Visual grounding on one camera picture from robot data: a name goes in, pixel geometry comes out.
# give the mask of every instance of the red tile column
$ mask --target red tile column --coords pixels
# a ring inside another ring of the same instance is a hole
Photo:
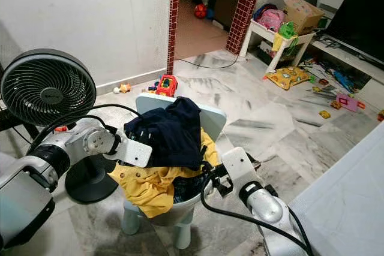
[[[167,74],[173,73],[173,60],[175,58],[176,26],[178,21],[178,6],[179,0],[170,0]]]
[[[255,4],[256,0],[238,1],[226,44],[226,49],[234,54],[239,54],[241,50]]]

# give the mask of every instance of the black tv screen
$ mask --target black tv screen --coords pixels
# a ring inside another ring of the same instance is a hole
[[[326,34],[384,64],[384,0],[344,0]]]

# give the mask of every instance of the tv stand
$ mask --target tv stand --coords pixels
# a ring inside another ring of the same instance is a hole
[[[310,45],[372,77],[357,93],[357,97],[377,110],[384,109],[384,66],[380,69],[341,48],[327,47],[318,40],[312,41]]]

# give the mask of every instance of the fan grille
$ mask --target fan grille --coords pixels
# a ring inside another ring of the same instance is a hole
[[[10,112],[40,126],[90,109],[96,98],[95,84],[82,64],[55,54],[16,59],[5,70],[1,94]]]

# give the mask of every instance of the fan base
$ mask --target fan base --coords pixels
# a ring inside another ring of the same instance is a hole
[[[95,203],[112,194],[118,184],[106,173],[116,163],[102,155],[89,156],[69,169],[65,178],[68,195],[82,204]]]

